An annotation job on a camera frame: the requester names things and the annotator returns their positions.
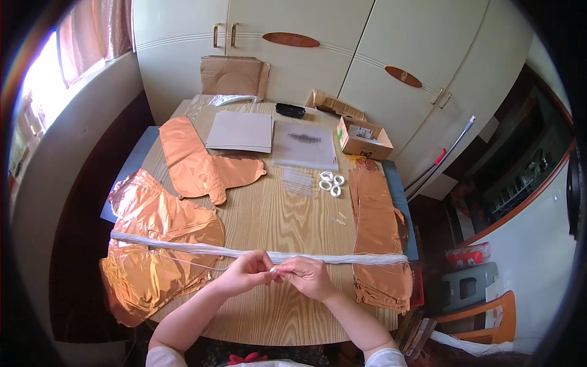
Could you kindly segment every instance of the gold door handle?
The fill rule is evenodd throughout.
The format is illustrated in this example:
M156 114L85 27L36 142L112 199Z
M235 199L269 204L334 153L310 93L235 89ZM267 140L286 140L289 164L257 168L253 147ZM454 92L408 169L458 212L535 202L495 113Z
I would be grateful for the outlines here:
M214 25L214 48L218 48L218 26L220 23Z
M230 35L230 48L234 48L234 42L237 40L237 24L232 24L232 34Z
M448 97L446 97L446 101L444 101L443 105L440 106L440 108L444 108L446 106L446 104L448 103L448 100L453 96L452 93L448 93Z
M440 99L440 96L442 96L442 93L444 93L444 88L440 88L440 93L438 93L438 96L436 97L434 102L431 102L433 105L435 105L438 102L438 100Z

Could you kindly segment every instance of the hand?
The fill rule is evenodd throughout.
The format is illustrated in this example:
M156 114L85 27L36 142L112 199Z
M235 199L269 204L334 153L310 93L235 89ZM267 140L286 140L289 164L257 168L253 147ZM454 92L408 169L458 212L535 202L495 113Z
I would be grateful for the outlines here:
M237 258L223 275L214 280L214 285L227 297L234 297L250 291L257 285L269 286L271 281L283 283L277 273L270 272L273 267L271 259L264 250L255 250Z
M298 291L320 302L339 293L330 281L326 264L322 260L297 256L276 265L275 269L279 276L289 280Z

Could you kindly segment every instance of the cabinet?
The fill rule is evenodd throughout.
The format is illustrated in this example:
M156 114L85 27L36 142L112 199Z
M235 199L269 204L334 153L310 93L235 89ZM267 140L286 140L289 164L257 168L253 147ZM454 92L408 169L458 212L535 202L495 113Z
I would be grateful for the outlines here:
M467 56L446 87L439 103L396 157L404 185L415 179L449 149L471 115L477 117L471 130L447 157L421 190L434 184L487 124L499 108L522 69L532 44L534 30L509 0L491 0ZM444 109L448 92L452 94ZM452 189L446 186L445 195Z
M372 5L373 0L231 1L227 55L271 64L267 100L302 105L312 89L337 96ZM270 32L307 36L320 45L286 46L262 38Z
M201 93L200 59L225 54L227 14L228 0L133 1L134 40L155 123Z
M340 91L340 99L384 127L394 160L434 107L465 58L487 0L377 0ZM390 76L394 66L421 88Z

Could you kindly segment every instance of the red bow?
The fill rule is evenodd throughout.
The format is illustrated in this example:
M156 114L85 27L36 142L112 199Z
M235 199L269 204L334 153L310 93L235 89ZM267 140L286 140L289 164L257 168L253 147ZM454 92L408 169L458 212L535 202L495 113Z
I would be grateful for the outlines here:
M266 361L267 356L264 355L263 357L259 357L259 353L254 352L246 356L245 358L239 357L238 355L231 354L230 355L230 362L227 363L229 366L234 366L239 363L249 363L249 362L256 362L256 361Z

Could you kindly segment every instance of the person's left hand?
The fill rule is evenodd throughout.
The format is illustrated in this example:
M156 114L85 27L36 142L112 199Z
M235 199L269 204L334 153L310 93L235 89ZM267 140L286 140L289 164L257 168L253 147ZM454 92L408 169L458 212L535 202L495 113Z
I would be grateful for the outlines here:
M271 281L283 283L283 280L275 272L270 272L273 263L264 250L255 250L237 258L215 281L214 284L220 292L227 297L234 297L250 291L257 285L269 286Z

